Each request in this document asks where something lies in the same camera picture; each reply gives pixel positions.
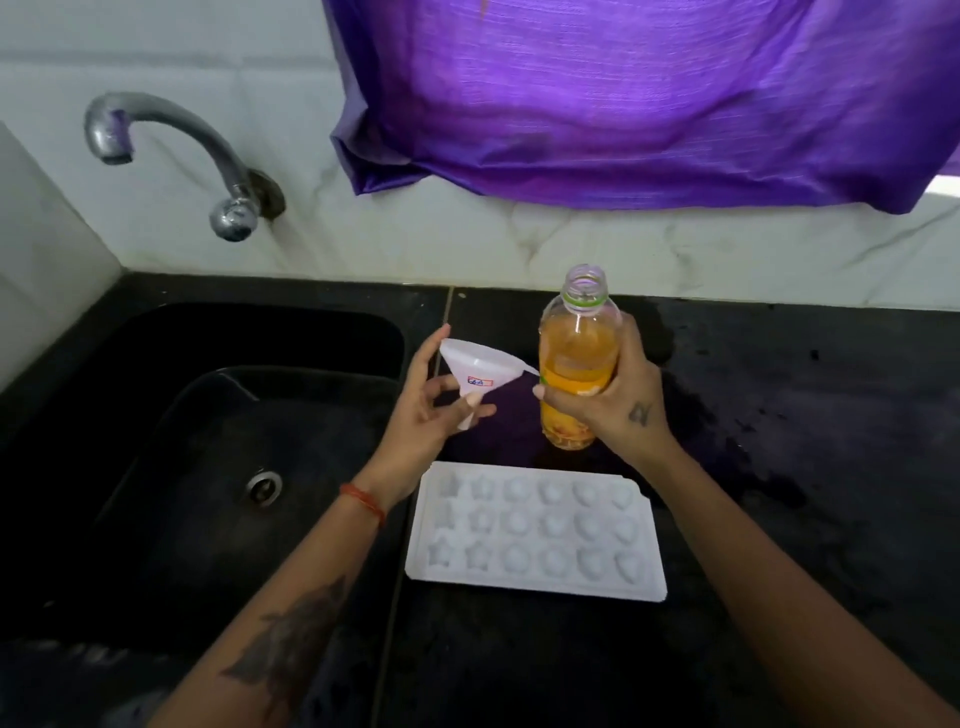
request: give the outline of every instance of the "orange liquid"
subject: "orange liquid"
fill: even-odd
[[[551,387],[588,397],[610,383],[619,348],[615,324],[562,313],[540,324],[540,378]],[[589,427],[542,402],[546,439],[561,449],[583,449],[595,436]]]

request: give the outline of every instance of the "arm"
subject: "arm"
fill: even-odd
[[[787,556],[670,434],[660,370],[626,317],[616,379],[580,398],[535,394],[577,417],[663,498],[741,634],[807,725],[960,726],[960,715]]]
[[[443,326],[415,354],[376,453],[353,480],[384,511],[410,495],[447,436],[471,412],[495,411],[467,396],[433,406],[453,376],[427,381],[430,359],[449,334]],[[151,728],[285,726],[323,657],[378,518],[355,497],[340,496],[277,572],[183,678]]]

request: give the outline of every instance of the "red thread wristband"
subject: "red thread wristband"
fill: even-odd
[[[341,496],[353,496],[361,503],[364,504],[369,510],[380,521],[378,528],[383,528],[383,524],[387,521],[387,514],[384,513],[383,509],[380,507],[379,503],[376,502],[373,496],[365,491],[361,491],[353,483],[344,483],[340,486],[340,495]]]

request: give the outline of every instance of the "white marble tile wall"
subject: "white marble tile wall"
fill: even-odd
[[[120,275],[120,264],[0,124],[0,389]]]
[[[448,182],[355,198],[328,134],[343,100],[321,0],[7,0],[0,116],[129,268],[556,288],[591,261],[618,293],[960,308],[960,189],[908,215],[864,206],[580,212]],[[207,212],[213,164],[137,125],[135,162],[86,150],[86,103],[145,90],[194,110],[284,188],[289,212],[229,244]]]

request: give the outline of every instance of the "black sink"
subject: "black sink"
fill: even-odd
[[[171,688],[370,457],[444,299],[128,276],[3,393],[0,723],[90,724]],[[406,517],[377,538],[313,691],[338,724],[369,721]],[[104,650],[127,655],[110,674]]]

